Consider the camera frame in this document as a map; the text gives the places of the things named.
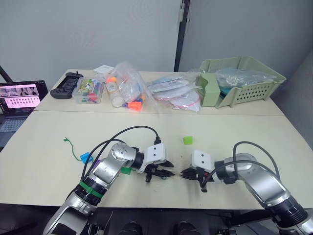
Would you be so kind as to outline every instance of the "green tape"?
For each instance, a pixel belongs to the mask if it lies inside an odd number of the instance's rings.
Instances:
[[[81,187],[83,187],[87,193],[92,194],[93,196],[96,196],[98,198],[102,198],[103,195],[98,193],[97,191],[95,191],[93,188],[89,187],[88,185],[86,185],[83,181],[79,182],[79,185]]]

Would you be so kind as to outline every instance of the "blue block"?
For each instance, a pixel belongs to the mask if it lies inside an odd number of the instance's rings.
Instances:
[[[83,155],[80,155],[80,159],[82,160],[82,162],[83,163],[86,163],[86,160],[87,160],[87,158],[88,158],[88,156],[89,156],[89,152],[87,152],[87,153],[84,153]],[[89,158],[89,163],[90,162],[92,162],[92,160],[93,160],[93,158],[92,158],[92,156]]]

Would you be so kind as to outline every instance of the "black cable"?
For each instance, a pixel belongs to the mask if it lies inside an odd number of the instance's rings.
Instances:
[[[264,168],[265,170],[267,170],[270,173],[275,175],[275,173],[271,169],[269,169],[266,165],[263,165],[262,163],[258,163],[256,161],[251,161],[251,160],[236,160],[236,161],[231,161],[231,162],[228,162],[228,163],[224,163],[223,165],[220,165],[218,168],[215,168],[214,170],[212,170],[211,173],[209,175],[207,175],[206,178],[204,179],[204,181],[203,181],[203,183],[201,185],[201,188],[205,186],[205,184],[209,181],[209,179],[212,177],[212,175],[216,173],[216,171],[218,171],[219,169],[222,169],[225,166],[234,165],[234,164],[237,164],[237,163],[257,164],[257,165],[261,166],[262,168]]]
[[[245,224],[250,230],[254,231],[255,234],[259,235],[253,228],[251,228],[249,225]]]
[[[269,157],[269,159],[272,161],[272,163],[274,165],[274,168],[275,168],[276,177],[280,180],[279,170],[278,170],[278,167],[277,167],[277,164],[276,164],[274,158],[269,154],[269,152],[267,152],[263,147],[261,147],[260,145],[258,145],[256,143],[253,143],[253,142],[250,142],[250,141],[241,141],[241,142],[236,143],[234,145],[234,148],[233,148],[233,161],[236,160],[236,148],[237,148],[238,145],[240,145],[242,143],[251,144],[251,145],[261,149]],[[235,179],[238,180],[238,167],[237,167],[237,164],[235,164],[234,167],[235,167]]]
[[[132,130],[132,129],[135,129],[135,128],[147,128],[147,129],[152,130],[152,131],[155,133],[155,135],[156,135],[155,144],[156,144],[156,142],[159,142],[159,141],[160,141],[160,137],[158,136],[158,133],[156,132],[155,129],[153,129],[153,128],[150,127],[150,126],[132,126],[132,127],[126,128],[126,129],[124,129],[124,130],[118,132],[117,134],[115,134],[115,135],[114,135],[111,139],[109,139],[108,142],[102,147],[102,149],[100,150],[99,154],[97,155],[97,157],[94,159],[93,163],[91,164],[91,166],[90,166],[89,170],[87,171],[86,175],[89,175],[89,174],[90,174],[92,168],[94,167],[95,163],[96,163],[97,160],[99,159],[99,157],[100,157],[100,155],[102,154],[102,152],[104,151],[104,149],[109,145],[109,143],[110,143],[111,141],[114,140],[115,137],[119,136],[120,134],[122,134],[122,133],[124,133],[124,132],[126,132],[126,131],[129,131],[129,130]]]
[[[96,151],[100,146],[104,145],[104,144],[107,143],[108,141],[109,141],[109,140],[104,141],[104,142],[98,144],[98,145],[89,153],[89,155],[88,155],[88,157],[87,157],[87,159],[86,159],[86,161],[85,161],[83,173],[82,173],[82,176],[81,176],[80,180],[83,180],[83,178],[84,178],[84,176],[85,176],[85,172],[86,172],[86,168],[87,168],[89,159],[90,159],[90,157],[92,156],[92,154],[94,153],[94,151]],[[118,141],[118,142],[121,142],[121,143],[125,143],[124,141],[121,141],[121,140],[119,140],[119,139],[113,139],[113,140],[111,140],[111,141]]]

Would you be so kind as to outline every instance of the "white wall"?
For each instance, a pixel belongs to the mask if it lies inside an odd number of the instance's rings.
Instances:
[[[67,69],[173,71],[180,0],[0,0],[0,65],[14,81]]]
[[[191,0],[180,71],[250,55],[291,76],[313,43],[312,0]]]
[[[313,51],[274,101],[313,149]]]

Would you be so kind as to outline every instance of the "laptop screen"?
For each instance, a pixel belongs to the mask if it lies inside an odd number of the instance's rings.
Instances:
[[[44,81],[1,83],[0,106],[5,115],[28,115],[47,93]]]

